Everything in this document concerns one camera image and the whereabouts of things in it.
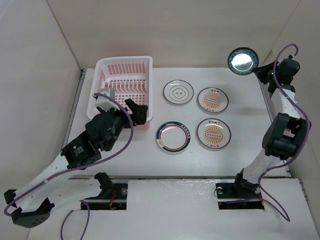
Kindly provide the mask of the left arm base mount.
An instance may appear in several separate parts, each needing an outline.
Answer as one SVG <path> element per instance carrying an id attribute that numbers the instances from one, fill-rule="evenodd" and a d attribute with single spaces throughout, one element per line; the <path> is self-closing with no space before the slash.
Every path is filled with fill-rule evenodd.
<path id="1" fill-rule="evenodd" d="M 106 196 L 86 198 L 84 201 L 93 211 L 122 211 L 127 209 L 128 183 L 116 182 Z"/>

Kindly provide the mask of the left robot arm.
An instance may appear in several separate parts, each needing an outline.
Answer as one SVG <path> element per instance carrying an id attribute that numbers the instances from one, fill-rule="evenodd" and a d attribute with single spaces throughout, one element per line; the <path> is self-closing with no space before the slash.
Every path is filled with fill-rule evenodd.
<path id="1" fill-rule="evenodd" d="M 76 187 L 67 188 L 65 182 L 80 171 L 103 163 L 101 153 L 112 150 L 123 129 L 133 130 L 146 123 L 147 105 L 138 105 L 130 98 L 124 102 L 126 108 L 108 97 L 108 105 L 97 107 L 99 113 L 85 125 L 85 130 L 43 172 L 24 187 L 4 193 L 4 214 L 11 217 L 13 224 L 31 229 L 66 205 L 111 195 L 114 184 L 105 172 Z"/>

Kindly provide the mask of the white plate with flower emblem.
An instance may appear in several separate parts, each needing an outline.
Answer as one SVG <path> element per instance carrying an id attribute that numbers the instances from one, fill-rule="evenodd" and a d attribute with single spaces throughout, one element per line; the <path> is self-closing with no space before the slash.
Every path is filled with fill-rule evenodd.
<path id="1" fill-rule="evenodd" d="M 182 79 L 168 82 L 163 88 L 164 98 L 171 104 L 184 105 L 192 100 L 195 91 L 190 83 Z"/>

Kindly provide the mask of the dark teal patterned plate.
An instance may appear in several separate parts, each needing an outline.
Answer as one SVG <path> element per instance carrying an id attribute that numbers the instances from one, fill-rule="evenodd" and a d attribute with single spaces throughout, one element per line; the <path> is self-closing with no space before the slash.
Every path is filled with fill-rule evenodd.
<path id="1" fill-rule="evenodd" d="M 249 47 L 236 48 L 227 58 L 227 66 L 229 70 L 239 76 L 250 75 L 258 65 L 258 54 Z"/>

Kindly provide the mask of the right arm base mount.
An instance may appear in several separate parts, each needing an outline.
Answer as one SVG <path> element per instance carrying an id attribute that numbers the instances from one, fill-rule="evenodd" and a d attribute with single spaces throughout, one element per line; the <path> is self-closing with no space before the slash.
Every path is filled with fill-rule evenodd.
<path id="1" fill-rule="evenodd" d="M 260 193 L 237 187 L 234 182 L 216 182 L 214 195 L 219 210 L 264 210 Z"/>

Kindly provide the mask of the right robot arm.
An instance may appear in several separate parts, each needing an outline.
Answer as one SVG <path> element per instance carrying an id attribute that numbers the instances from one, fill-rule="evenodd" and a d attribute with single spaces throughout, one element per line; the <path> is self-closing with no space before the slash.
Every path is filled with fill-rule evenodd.
<path id="1" fill-rule="evenodd" d="M 261 152 L 236 175 L 231 184 L 231 191 L 237 197 L 255 192 L 260 176 L 279 161 L 294 157 L 304 142 L 310 124 L 296 106 L 296 90 L 291 84 L 299 69 L 300 64 L 291 55 L 282 62 L 275 61 L 253 69 L 258 80 L 268 86 L 276 116 L 262 139 Z"/>

